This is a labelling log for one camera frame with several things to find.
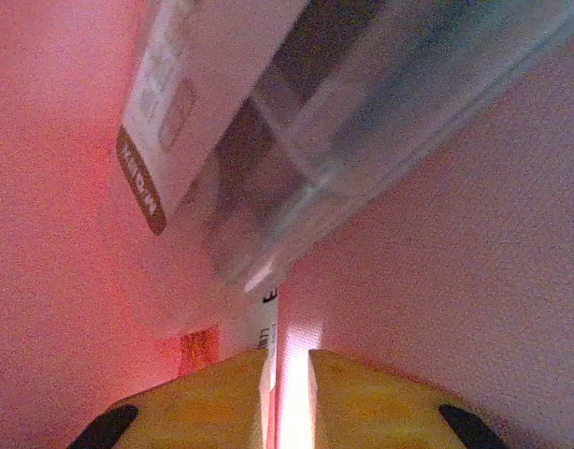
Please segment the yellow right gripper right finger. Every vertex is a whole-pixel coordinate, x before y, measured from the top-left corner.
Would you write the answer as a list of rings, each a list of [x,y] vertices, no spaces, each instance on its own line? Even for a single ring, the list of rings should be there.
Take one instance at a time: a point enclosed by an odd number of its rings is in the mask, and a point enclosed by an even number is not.
[[[326,350],[309,351],[315,448],[505,448],[458,397]]]

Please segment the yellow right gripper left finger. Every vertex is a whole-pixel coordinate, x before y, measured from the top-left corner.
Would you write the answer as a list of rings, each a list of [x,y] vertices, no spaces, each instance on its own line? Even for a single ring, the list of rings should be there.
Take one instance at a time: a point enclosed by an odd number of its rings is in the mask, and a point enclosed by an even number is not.
[[[232,356],[123,398],[71,448],[262,448],[259,384],[265,350]]]

